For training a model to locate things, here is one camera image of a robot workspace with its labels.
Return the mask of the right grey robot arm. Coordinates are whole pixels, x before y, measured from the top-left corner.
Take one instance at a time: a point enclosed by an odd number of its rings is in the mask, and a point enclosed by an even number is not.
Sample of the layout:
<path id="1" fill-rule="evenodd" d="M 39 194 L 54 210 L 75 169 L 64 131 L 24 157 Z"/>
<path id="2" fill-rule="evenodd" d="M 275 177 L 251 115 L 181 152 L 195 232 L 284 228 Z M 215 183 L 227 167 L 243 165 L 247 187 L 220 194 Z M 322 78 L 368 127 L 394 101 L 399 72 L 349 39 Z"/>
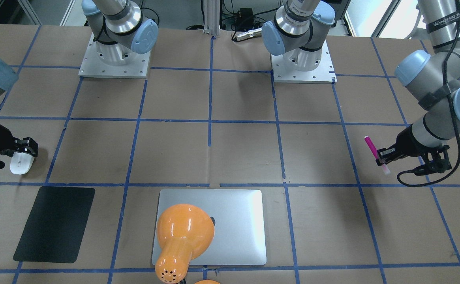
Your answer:
<path id="1" fill-rule="evenodd" d="M 26 115 L 4 117 L 4 122 L 25 122 L 32 131 L 34 122 L 54 122 L 59 131 L 53 149 L 44 149 L 25 131 L 14 134 L 0 122 L 0 170 L 22 176 L 42 168 L 50 172 L 66 135 L 73 105 L 85 79 L 79 76 L 86 56 L 96 56 L 101 78 L 118 69 L 117 79 L 147 81 L 147 56 L 159 37 L 154 18 L 132 0 L 84 0 L 80 15 L 96 23 L 92 26 L 39 25 L 26 27 L 26 40 L 17 63 L 0 58 L 0 113 L 4 107 L 22 107 Z"/>

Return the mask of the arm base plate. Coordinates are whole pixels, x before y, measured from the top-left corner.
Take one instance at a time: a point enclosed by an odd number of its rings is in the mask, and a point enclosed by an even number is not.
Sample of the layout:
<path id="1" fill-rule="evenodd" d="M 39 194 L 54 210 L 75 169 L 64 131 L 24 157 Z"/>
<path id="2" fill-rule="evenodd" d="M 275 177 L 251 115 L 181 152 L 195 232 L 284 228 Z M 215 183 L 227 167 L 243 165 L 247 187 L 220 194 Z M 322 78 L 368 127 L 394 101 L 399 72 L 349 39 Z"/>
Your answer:
<path id="1" fill-rule="evenodd" d="M 270 55 L 274 81 L 278 83 L 336 83 L 336 72 L 324 41 L 320 50 L 300 48 L 275 56 Z"/>
<path id="2" fill-rule="evenodd" d="M 79 69 L 85 78 L 146 79 L 152 52 L 137 54 L 120 44 L 104 45 L 91 34 Z"/>

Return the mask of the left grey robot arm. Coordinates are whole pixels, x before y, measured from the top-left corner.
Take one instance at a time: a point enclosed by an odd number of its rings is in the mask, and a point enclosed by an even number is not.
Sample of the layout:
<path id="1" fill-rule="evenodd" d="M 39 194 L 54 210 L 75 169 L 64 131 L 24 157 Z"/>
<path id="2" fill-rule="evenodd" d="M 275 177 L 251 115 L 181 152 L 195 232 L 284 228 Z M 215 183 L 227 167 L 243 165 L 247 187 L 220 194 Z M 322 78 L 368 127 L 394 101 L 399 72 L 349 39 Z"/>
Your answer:
<path id="1" fill-rule="evenodd" d="M 389 148 L 367 144 L 376 164 L 421 157 L 417 176 L 451 169 L 446 141 L 460 134 L 460 0 L 420 0 L 427 35 L 434 54 L 424 50 L 409 54 L 394 75 L 417 99 L 425 115 L 400 132 Z M 291 68 L 307 72 L 321 61 L 321 48 L 336 13 L 320 0 L 288 0 L 271 21 L 262 26 L 263 43 L 272 56 L 289 60 Z"/>

